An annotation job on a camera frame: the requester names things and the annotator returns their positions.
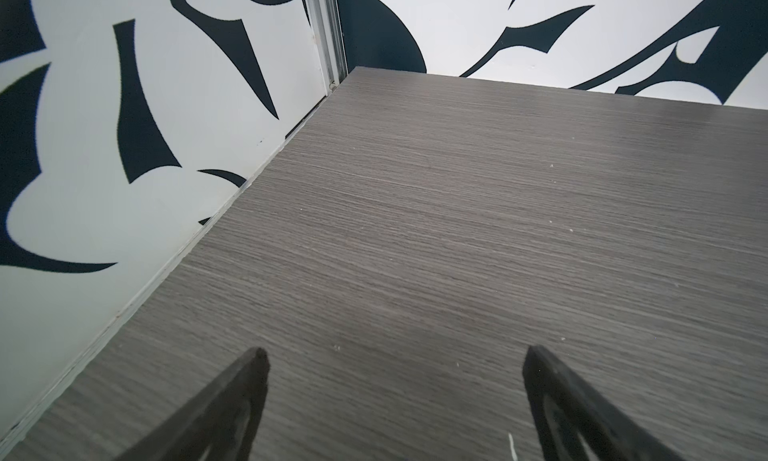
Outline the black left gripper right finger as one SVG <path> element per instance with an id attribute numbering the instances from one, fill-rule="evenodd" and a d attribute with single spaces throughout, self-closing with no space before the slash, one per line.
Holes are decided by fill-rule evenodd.
<path id="1" fill-rule="evenodd" d="M 608 401 L 541 345 L 528 347 L 522 374 L 546 460 L 679 460 L 681 456 Z"/>

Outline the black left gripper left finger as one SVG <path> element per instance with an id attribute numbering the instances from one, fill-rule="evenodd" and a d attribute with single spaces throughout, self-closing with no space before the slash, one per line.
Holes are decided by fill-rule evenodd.
<path id="1" fill-rule="evenodd" d="M 251 348 L 120 460 L 247 460 L 268 394 L 270 362 Z"/>

